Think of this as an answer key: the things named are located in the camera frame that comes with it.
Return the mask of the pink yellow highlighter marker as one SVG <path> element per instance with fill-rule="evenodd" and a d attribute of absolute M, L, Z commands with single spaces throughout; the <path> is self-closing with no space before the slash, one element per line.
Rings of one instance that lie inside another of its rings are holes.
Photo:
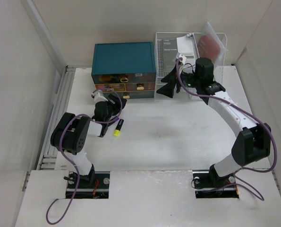
<path fill-rule="evenodd" d="M 119 136 L 120 130 L 122 128 L 123 123 L 124 123 L 124 120 L 120 119 L 118 124 L 117 124 L 117 126 L 116 126 L 116 128 L 115 128 L 115 130 L 114 130 L 114 133 L 113 133 L 114 137 L 118 137 Z"/>

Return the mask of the grey Canon setup guide booklet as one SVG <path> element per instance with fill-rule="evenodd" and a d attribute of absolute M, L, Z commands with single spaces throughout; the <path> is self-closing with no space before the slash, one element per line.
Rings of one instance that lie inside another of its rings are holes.
<path fill-rule="evenodd" d="M 162 39 L 162 63 L 164 70 L 172 70 L 174 68 L 174 59 L 178 52 L 186 56 L 186 63 L 192 66 L 195 65 L 197 50 L 192 33 L 174 39 Z"/>

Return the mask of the teal drawer organizer box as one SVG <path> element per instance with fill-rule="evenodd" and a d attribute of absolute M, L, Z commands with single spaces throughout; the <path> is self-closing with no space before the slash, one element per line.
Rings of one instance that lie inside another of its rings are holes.
<path fill-rule="evenodd" d="M 153 98 L 156 81 L 152 42 L 95 44 L 91 76 L 97 89 L 125 99 Z"/>

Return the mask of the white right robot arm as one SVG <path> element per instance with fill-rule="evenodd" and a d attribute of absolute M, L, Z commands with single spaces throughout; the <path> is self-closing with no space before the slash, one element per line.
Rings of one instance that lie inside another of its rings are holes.
<path fill-rule="evenodd" d="M 235 171 L 268 157 L 273 136 L 268 124 L 238 107 L 224 86 L 214 80 L 211 59 L 196 59 L 191 73 L 184 71 L 187 65 L 184 55 L 179 54 L 173 70 L 161 79 L 164 86 L 156 92 L 173 98 L 174 93 L 185 90 L 188 94 L 202 99 L 234 132 L 236 140 L 231 153 L 222 161 L 211 165 L 208 174 L 203 178 L 203 188 L 216 187 Z"/>

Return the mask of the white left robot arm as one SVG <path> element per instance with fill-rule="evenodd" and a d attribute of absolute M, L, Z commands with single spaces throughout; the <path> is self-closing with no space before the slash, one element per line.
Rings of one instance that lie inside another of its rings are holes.
<path fill-rule="evenodd" d="M 51 145 L 65 155 L 65 159 L 75 168 L 68 178 L 83 187 L 91 187 L 95 181 L 94 165 L 84 151 L 88 135 L 104 137 L 109 126 L 119 121 L 119 115 L 126 106 L 127 100 L 117 93 L 109 93 L 107 97 L 97 90 L 91 94 L 94 100 L 94 115 L 75 115 L 64 113 L 51 135 Z"/>

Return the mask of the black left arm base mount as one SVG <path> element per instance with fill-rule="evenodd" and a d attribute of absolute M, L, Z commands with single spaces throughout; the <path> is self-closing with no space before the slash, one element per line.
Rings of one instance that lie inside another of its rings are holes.
<path fill-rule="evenodd" d="M 110 176 L 110 172 L 95 172 L 93 182 L 80 177 L 74 199 L 108 199 Z M 65 196 L 66 199 L 70 199 L 75 190 L 77 174 L 70 172 L 69 176 L 65 176 L 64 179 L 68 182 Z"/>

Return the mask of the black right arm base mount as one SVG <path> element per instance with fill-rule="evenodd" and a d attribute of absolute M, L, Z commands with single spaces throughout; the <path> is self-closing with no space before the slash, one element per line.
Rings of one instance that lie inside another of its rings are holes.
<path fill-rule="evenodd" d="M 212 179 L 208 170 L 197 170 L 192 174 L 191 186 L 197 199 L 239 198 L 236 179 L 232 174 L 217 180 Z"/>

